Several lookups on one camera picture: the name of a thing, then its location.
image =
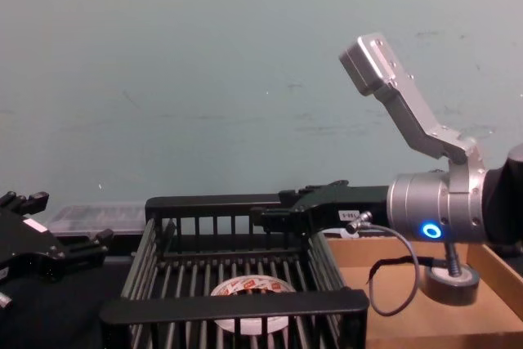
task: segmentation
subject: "screw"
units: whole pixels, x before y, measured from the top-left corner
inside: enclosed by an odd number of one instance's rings
[[[461,275],[461,266],[459,265],[459,256],[456,253],[454,243],[445,243],[445,259],[447,260],[447,269],[451,277]]]

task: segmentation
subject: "cardboard box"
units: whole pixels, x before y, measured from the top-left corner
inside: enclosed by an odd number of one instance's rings
[[[408,252],[397,239],[330,239],[346,285],[364,289],[369,268],[379,259]],[[443,244],[414,243],[419,256],[445,256]],[[470,306],[446,306],[421,290],[400,314],[378,315],[369,308],[368,349],[523,349],[523,279],[484,245],[457,244],[461,262],[481,277],[478,298]],[[383,266],[374,277],[375,301],[391,310],[409,295],[413,265]]]

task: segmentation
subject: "black wire basket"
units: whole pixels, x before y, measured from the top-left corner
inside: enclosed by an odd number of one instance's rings
[[[104,348],[363,348],[369,300],[345,285],[324,236],[263,233],[249,216],[260,207],[282,204],[278,195],[149,199],[121,298],[101,311]],[[210,296],[251,274],[296,291]],[[274,316],[288,325],[268,333]],[[244,318],[259,318],[261,334],[240,334]],[[234,320],[234,332],[215,320]]]

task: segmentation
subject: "teal wall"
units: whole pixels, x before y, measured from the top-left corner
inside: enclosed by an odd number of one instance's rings
[[[337,56],[383,32],[489,166],[523,139],[521,0],[0,0],[0,189],[70,204],[445,168]]]

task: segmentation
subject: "roll of tape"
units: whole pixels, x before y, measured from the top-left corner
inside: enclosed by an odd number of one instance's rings
[[[267,290],[270,292],[296,292],[294,288],[283,280],[279,280],[268,275],[242,275],[224,281],[214,288],[211,296],[230,296],[249,289]],[[235,331],[235,321],[232,319],[216,320],[216,324],[225,331],[233,333]],[[262,334],[262,319],[248,318],[239,322],[239,332],[243,335]],[[267,318],[267,333],[279,331],[288,326],[287,316],[273,316]]]
[[[469,306],[476,301],[480,276],[469,266],[461,266],[462,274],[452,277],[446,268],[425,267],[421,290],[435,302],[449,306]]]

